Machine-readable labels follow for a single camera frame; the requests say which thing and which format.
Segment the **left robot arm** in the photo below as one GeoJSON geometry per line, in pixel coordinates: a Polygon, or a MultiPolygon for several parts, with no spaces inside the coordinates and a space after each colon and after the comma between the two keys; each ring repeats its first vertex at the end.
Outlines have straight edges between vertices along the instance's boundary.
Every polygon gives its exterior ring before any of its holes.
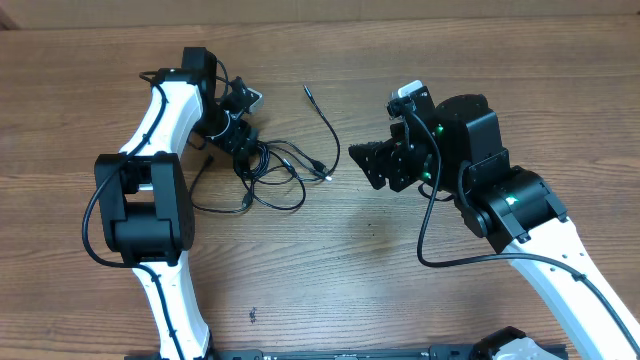
{"type": "Polygon", "coordinates": [[[83,245],[95,262],[129,269],[139,280],[159,333],[157,359],[216,356],[190,274],[195,217],[181,156],[197,134],[248,173],[258,133],[242,117],[263,101],[242,79],[219,77],[222,68],[206,48],[187,47],[179,67],[141,73],[151,91],[144,118],[118,152],[94,165],[87,208],[99,209],[106,245],[121,259],[101,258],[87,237],[83,245]]]}

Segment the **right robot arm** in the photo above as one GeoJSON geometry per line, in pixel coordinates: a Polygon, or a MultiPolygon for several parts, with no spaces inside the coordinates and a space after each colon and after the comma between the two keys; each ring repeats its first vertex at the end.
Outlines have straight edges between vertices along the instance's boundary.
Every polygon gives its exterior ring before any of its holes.
{"type": "Polygon", "coordinates": [[[639,323],[584,247],[564,203],[537,173],[511,164],[499,120],[482,94],[432,100],[420,81],[387,104],[390,139],[354,144],[349,155],[374,189],[445,191],[464,225],[492,253],[434,261],[424,255],[431,216],[416,254],[428,268],[507,261],[534,288],[585,359],[636,359],[639,323]]]}

